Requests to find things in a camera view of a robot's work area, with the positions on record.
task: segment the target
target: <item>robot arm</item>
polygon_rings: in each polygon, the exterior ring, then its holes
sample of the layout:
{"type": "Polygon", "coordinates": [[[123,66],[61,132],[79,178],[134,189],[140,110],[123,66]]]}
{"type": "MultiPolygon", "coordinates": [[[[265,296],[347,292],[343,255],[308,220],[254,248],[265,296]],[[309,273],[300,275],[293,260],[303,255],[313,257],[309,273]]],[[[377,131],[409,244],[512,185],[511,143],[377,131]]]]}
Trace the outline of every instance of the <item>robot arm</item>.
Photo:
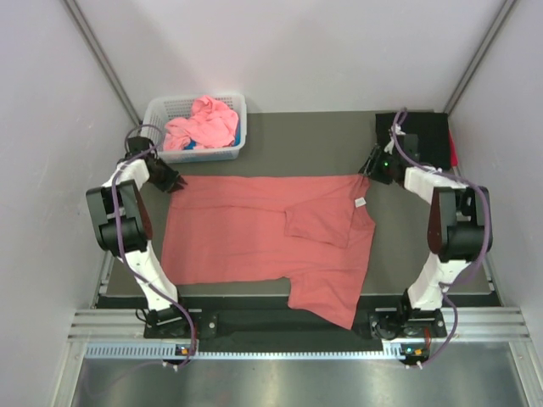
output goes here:
{"type": "Polygon", "coordinates": [[[187,333],[187,321],[167,299],[178,302],[177,289],[165,275],[153,251],[153,228],[139,191],[143,184],[151,182],[163,192],[174,192],[183,188],[184,180],[153,153],[127,163],[127,159],[152,146],[145,137],[130,138],[127,144],[129,151],[109,180],[101,187],[87,191],[92,227],[100,248],[124,262],[119,252],[112,193],[112,182],[119,174],[116,190],[126,265],[148,301],[148,326],[144,336],[182,337],[187,333]]]}
{"type": "MultiPolygon", "coordinates": [[[[370,314],[372,334],[385,340],[446,337],[440,309],[451,284],[481,254],[485,227],[490,228],[485,224],[483,209],[489,202],[488,190],[473,186],[478,189],[476,193],[470,187],[472,184],[453,181],[432,166],[414,166],[420,161],[418,136],[405,134],[399,126],[395,127],[395,134],[401,137],[393,137],[394,141],[384,148],[376,145],[359,172],[384,184],[395,181],[430,204],[427,235],[430,254],[417,280],[401,297],[396,311],[370,314]],[[400,146],[394,148],[395,142],[400,146]]],[[[491,229],[487,238],[486,249],[490,250],[491,229]]],[[[429,347],[406,347],[405,356],[407,365],[422,366],[429,358],[429,347]]]]}
{"type": "MultiPolygon", "coordinates": [[[[123,163],[119,164],[117,166],[117,170],[119,170],[122,165],[123,163]]],[[[135,209],[132,215],[135,217],[141,216],[141,222],[133,218],[135,220],[134,225],[136,228],[139,226],[143,227],[142,230],[137,230],[137,233],[134,233],[137,235],[136,239],[140,241],[138,244],[138,250],[126,251],[126,260],[128,262],[128,266],[132,270],[148,281],[144,282],[136,276],[136,281],[142,288],[143,293],[147,298],[148,308],[150,310],[159,311],[170,308],[171,303],[151,290],[148,286],[149,283],[153,284],[169,298],[173,298],[175,300],[177,300],[177,289],[176,286],[174,286],[170,280],[168,280],[168,277],[166,277],[153,251],[153,245],[151,243],[151,238],[153,236],[151,222],[148,219],[147,210],[143,206],[143,201],[139,194],[139,190],[142,188],[143,184],[148,181],[148,179],[149,171],[145,160],[137,159],[123,169],[117,181],[117,185],[121,191],[121,202],[123,208],[125,209],[125,214],[127,215],[127,210],[129,210],[127,206],[135,209]],[[127,183],[128,185],[132,186],[131,189],[127,190],[126,188],[122,187],[127,183]]],[[[110,188],[112,181],[113,176],[111,176],[109,180],[99,188],[100,195],[103,195],[104,191],[111,191],[110,188]]],[[[102,244],[106,245],[107,248],[108,245],[106,242],[104,242],[104,236],[102,235],[103,232],[98,231],[98,233],[100,233],[98,241],[100,242],[101,240],[103,242],[102,244]]],[[[134,239],[134,237],[129,236],[130,234],[130,231],[123,231],[123,239],[125,242],[134,239]]],[[[117,240],[115,239],[115,241],[112,243],[114,244],[114,248],[116,248],[117,240]]],[[[116,257],[119,259],[119,261],[122,261],[118,254],[116,254],[116,257]]]]}
{"type": "Polygon", "coordinates": [[[429,171],[407,168],[404,188],[431,205],[428,222],[431,252],[407,294],[414,309],[439,309],[443,292],[448,291],[448,286],[480,250],[484,225],[478,222],[477,199],[468,185],[439,176],[431,168],[429,171]]]}

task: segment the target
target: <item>plastic basket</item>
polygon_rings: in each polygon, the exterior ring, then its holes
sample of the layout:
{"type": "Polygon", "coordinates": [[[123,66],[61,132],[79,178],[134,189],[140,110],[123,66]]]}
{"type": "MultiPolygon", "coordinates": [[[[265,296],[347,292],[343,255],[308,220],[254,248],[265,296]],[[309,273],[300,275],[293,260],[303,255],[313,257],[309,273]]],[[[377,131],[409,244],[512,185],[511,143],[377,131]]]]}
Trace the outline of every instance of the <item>plastic basket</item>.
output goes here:
{"type": "MultiPolygon", "coordinates": [[[[159,156],[166,163],[189,163],[197,161],[219,161],[223,159],[236,159],[239,150],[245,145],[247,136],[247,105],[245,97],[238,94],[211,95],[233,109],[239,116],[238,129],[236,131],[236,141],[231,147],[223,148],[202,148],[185,150],[166,150],[162,146],[158,148],[159,156]]],[[[194,99],[199,96],[173,96],[168,98],[156,98],[151,101],[143,118],[144,124],[156,125],[164,129],[166,123],[176,117],[190,117],[190,109],[193,106],[194,99]]],[[[160,134],[153,129],[144,127],[142,136],[148,137],[155,144],[162,142],[160,134]]]]}

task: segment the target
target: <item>pink shirt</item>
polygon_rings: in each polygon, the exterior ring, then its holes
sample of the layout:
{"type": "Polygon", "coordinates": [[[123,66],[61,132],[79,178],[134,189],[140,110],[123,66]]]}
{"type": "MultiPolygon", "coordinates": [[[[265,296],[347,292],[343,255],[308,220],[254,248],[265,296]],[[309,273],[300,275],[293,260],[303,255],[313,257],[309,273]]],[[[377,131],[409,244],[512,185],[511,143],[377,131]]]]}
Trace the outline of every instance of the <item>pink shirt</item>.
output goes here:
{"type": "Polygon", "coordinates": [[[352,327],[375,228],[355,205],[367,178],[183,178],[161,260],[174,284],[287,277],[290,308],[352,327]]]}

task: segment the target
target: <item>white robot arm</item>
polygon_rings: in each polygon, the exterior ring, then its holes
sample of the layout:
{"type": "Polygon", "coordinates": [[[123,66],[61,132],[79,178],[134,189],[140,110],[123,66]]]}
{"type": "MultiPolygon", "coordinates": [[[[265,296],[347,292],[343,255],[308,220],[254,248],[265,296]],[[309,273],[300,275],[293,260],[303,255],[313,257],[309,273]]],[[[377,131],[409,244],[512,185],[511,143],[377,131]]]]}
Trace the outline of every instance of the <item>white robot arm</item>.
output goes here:
{"type": "MultiPolygon", "coordinates": [[[[436,187],[449,187],[459,191],[467,187],[460,182],[438,176],[434,168],[428,167],[428,169],[429,171],[425,171],[409,167],[406,169],[404,180],[404,188],[415,193],[428,204],[432,203],[436,187]]],[[[448,285],[455,281],[469,263],[465,259],[451,259],[443,262],[437,254],[430,252],[421,274],[407,290],[412,308],[426,311],[441,308],[443,292],[448,290],[446,286],[442,287],[442,284],[448,285]]]]}
{"type": "MultiPolygon", "coordinates": [[[[120,163],[117,166],[115,173],[123,165],[123,163],[120,163]]],[[[119,178],[117,179],[117,185],[120,185],[122,182],[126,181],[134,181],[136,188],[139,191],[143,184],[148,181],[148,179],[149,171],[145,160],[137,159],[123,168],[119,178]]],[[[111,188],[112,181],[113,175],[102,185],[102,188],[111,188]]],[[[140,202],[138,204],[138,208],[141,211],[143,208],[143,203],[140,202]]],[[[117,256],[117,259],[119,259],[119,261],[123,261],[120,256],[117,256]]],[[[174,286],[170,280],[168,280],[168,277],[166,277],[166,274],[162,270],[162,267],[154,254],[151,240],[147,240],[147,245],[144,250],[133,250],[127,252],[126,260],[128,262],[128,266],[132,270],[147,280],[147,282],[144,282],[136,276],[136,281],[142,288],[143,293],[147,298],[148,308],[157,311],[170,308],[170,301],[167,301],[149,288],[149,283],[151,283],[167,297],[177,300],[176,286],[174,286]]]]}

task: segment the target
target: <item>gray mat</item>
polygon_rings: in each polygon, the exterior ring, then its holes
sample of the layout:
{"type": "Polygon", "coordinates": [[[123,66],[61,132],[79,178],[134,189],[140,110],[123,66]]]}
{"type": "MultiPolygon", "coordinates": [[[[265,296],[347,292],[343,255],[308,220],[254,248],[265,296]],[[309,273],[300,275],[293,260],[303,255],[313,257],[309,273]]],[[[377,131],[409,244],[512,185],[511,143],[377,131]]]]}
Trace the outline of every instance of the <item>gray mat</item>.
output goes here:
{"type": "MultiPolygon", "coordinates": [[[[355,174],[375,143],[373,112],[249,114],[247,143],[238,159],[176,165],[185,175],[334,176],[355,174]]],[[[169,196],[150,185],[142,189],[153,222],[153,245],[160,258],[169,196]]],[[[362,293],[397,294],[409,287],[428,257],[429,206],[397,185],[374,182],[367,209],[377,225],[362,293]]],[[[286,279],[269,282],[196,284],[183,295],[288,294],[286,279]]],[[[488,293],[483,271],[456,293],[488,293]]],[[[115,261],[108,295],[142,295],[135,280],[115,261]]]]}

